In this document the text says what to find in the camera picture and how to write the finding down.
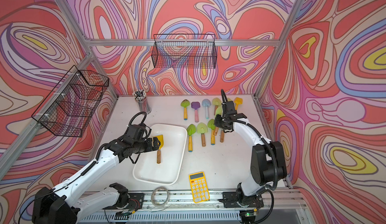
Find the yellow shovel wooden handle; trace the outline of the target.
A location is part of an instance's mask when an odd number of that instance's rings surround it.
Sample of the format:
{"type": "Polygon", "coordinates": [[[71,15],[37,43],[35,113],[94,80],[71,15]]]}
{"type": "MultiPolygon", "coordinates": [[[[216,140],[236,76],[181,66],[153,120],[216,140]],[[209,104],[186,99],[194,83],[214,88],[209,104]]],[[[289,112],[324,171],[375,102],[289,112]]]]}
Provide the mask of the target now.
{"type": "Polygon", "coordinates": [[[157,135],[155,137],[153,137],[153,143],[154,144],[158,144],[159,145],[159,148],[157,150],[157,159],[156,159],[156,162],[157,164],[160,164],[161,163],[161,148],[163,147],[164,145],[164,138],[163,138],[163,135],[157,135]]]}

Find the yellow calculator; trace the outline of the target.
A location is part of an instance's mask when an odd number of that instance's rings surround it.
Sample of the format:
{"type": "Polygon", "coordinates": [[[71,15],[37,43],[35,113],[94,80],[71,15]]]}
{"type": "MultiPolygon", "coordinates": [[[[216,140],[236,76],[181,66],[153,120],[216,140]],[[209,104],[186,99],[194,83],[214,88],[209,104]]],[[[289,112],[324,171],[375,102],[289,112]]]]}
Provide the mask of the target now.
{"type": "Polygon", "coordinates": [[[210,194],[204,172],[190,174],[189,183],[194,203],[201,203],[210,200],[210,194]]]}

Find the purple shovel pink handle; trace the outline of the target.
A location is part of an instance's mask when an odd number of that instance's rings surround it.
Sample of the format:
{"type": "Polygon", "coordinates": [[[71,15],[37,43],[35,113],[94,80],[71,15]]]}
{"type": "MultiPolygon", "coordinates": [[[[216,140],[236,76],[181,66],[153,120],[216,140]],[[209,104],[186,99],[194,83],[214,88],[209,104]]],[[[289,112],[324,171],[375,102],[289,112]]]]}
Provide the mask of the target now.
{"type": "Polygon", "coordinates": [[[198,110],[199,108],[201,107],[200,103],[198,101],[195,101],[195,102],[192,102],[191,103],[191,108],[194,109],[195,111],[195,122],[198,123],[199,122],[199,113],[198,113],[198,110]]]}

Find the white storage tray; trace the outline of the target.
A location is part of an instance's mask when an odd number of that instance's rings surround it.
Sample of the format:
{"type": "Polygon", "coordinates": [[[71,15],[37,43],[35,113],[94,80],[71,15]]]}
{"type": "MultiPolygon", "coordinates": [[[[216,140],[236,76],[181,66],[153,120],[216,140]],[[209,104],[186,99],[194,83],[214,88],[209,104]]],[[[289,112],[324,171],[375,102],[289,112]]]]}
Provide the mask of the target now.
{"type": "Polygon", "coordinates": [[[157,151],[144,153],[133,169],[137,181],[173,185],[179,178],[183,157],[188,139],[187,130],[182,126],[157,123],[151,126],[151,136],[163,135],[164,145],[161,148],[161,163],[157,164],[157,151]]]}

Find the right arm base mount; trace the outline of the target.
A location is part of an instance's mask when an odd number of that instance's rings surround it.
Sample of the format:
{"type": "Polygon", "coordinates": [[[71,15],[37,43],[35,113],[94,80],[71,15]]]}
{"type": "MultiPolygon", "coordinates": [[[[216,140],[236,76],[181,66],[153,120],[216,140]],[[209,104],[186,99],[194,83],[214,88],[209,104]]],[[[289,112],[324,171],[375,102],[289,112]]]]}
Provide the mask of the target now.
{"type": "Polygon", "coordinates": [[[225,208],[254,208],[260,209],[264,207],[261,195],[245,196],[239,191],[223,192],[219,202],[225,208]]]}

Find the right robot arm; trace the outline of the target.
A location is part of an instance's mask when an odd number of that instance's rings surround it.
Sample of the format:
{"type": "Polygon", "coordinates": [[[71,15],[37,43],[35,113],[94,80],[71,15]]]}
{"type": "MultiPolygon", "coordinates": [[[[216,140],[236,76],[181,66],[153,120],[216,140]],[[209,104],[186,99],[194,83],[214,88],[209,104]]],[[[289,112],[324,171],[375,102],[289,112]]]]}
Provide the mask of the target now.
{"type": "Polygon", "coordinates": [[[243,113],[238,113],[234,102],[221,103],[222,114],[215,117],[215,126],[225,132],[236,132],[251,145],[250,174],[239,183],[236,196],[242,202],[277,189],[278,182],[287,177],[283,145],[261,134],[243,113]]]}

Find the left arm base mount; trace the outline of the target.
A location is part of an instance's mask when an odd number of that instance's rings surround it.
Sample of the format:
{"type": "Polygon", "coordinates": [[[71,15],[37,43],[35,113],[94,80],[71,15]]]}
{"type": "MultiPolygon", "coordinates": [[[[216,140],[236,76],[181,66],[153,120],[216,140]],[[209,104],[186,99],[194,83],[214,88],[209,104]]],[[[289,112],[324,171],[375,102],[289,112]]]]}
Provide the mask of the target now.
{"type": "Polygon", "coordinates": [[[142,209],[145,194],[142,192],[130,192],[127,197],[119,198],[118,204],[104,208],[107,211],[132,212],[142,209]]]}

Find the green shovel wooden handle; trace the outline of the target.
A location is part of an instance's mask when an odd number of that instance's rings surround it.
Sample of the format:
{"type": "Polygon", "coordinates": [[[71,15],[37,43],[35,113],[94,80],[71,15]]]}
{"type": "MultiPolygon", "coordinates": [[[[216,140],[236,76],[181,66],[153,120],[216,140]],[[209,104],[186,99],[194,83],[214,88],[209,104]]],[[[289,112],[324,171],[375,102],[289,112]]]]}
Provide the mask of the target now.
{"type": "Polygon", "coordinates": [[[216,115],[216,111],[219,108],[219,106],[222,104],[222,100],[219,98],[214,98],[212,100],[212,105],[214,106],[214,115],[216,115]]]}

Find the green shovel yellow handle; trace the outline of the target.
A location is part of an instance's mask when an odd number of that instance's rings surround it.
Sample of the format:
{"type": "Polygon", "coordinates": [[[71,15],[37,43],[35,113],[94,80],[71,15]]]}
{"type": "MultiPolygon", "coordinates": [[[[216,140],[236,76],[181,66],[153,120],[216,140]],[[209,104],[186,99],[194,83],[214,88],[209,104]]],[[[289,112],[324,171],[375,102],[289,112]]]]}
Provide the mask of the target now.
{"type": "Polygon", "coordinates": [[[184,109],[184,120],[188,120],[188,111],[187,107],[190,105],[190,101],[185,99],[181,102],[181,107],[184,109]]]}

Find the green shovel blue-tip handle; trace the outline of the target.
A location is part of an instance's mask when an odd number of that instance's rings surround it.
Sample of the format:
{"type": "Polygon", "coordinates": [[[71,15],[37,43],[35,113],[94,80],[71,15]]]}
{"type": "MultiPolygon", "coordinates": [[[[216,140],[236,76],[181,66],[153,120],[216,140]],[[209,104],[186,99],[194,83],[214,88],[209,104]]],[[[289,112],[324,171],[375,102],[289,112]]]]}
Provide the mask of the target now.
{"type": "Polygon", "coordinates": [[[196,133],[196,126],[194,124],[190,124],[187,128],[187,133],[189,137],[189,142],[188,142],[188,151],[192,152],[193,151],[193,134],[196,133]]]}

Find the green wooden-handle shovel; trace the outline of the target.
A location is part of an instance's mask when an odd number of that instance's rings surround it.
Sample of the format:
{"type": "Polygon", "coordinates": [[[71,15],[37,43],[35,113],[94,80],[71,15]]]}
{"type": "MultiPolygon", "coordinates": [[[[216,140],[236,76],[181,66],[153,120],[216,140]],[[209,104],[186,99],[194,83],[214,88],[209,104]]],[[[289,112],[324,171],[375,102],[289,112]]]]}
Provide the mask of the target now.
{"type": "Polygon", "coordinates": [[[221,130],[221,133],[220,133],[220,142],[224,142],[224,137],[225,137],[225,132],[224,132],[224,130],[222,129],[222,130],[221,130]]]}
{"type": "Polygon", "coordinates": [[[206,137],[205,134],[208,132],[208,127],[205,123],[200,122],[197,125],[197,132],[201,135],[202,147],[206,146],[206,137]]]}
{"type": "MultiPolygon", "coordinates": [[[[222,116],[222,112],[223,112],[222,107],[217,106],[216,111],[215,111],[215,117],[222,116]]],[[[217,135],[218,130],[219,130],[219,128],[217,126],[215,126],[214,135],[217,135]]]]}

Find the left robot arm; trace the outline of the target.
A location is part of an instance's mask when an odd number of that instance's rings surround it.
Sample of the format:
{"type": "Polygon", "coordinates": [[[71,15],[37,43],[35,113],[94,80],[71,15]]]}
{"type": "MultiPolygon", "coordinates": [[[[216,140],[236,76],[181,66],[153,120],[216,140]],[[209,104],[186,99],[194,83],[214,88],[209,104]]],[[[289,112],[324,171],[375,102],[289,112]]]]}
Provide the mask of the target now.
{"type": "Polygon", "coordinates": [[[82,195],[105,173],[133,154],[157,151],[161,142],[157,137],[150,137],[150,133],[145,124],[128,126],[122,136],[101,145],[96,157],[74,175],[52,189],[39,190],[34,199],[32,223],[76,224],[107,207],[126,209],[131,198],[128,189],[118,183],[85,198],[82,195]]]}

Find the metal pen cup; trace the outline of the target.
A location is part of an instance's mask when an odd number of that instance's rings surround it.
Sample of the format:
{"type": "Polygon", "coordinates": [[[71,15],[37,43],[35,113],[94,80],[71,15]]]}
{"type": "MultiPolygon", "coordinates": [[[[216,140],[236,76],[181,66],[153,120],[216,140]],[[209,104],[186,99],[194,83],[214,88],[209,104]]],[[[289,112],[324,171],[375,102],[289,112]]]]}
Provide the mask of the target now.
{"type": "Polygon", "coordinates": [[[147,100],[147,93],[144,90],[137,90],[133,93],[133,97],[137,102],[140,111],[144,111],[147,114],[151,112],[151,107],[149,106],[147,100]]]}

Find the light blue shovel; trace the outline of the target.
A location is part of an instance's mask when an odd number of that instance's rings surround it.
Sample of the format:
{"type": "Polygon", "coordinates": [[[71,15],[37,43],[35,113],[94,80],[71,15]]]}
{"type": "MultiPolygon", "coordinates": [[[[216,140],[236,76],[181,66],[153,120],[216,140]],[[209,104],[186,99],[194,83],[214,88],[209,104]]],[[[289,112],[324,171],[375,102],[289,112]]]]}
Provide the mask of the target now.
{"type": "Polygon", "coordinates": [[[211,101],[209,99],[204,99],[202,101],[202,106],[205,109],[205,117],[206,117],[206,119],[209,119],[209,108],[211,106],[211,101]]]}

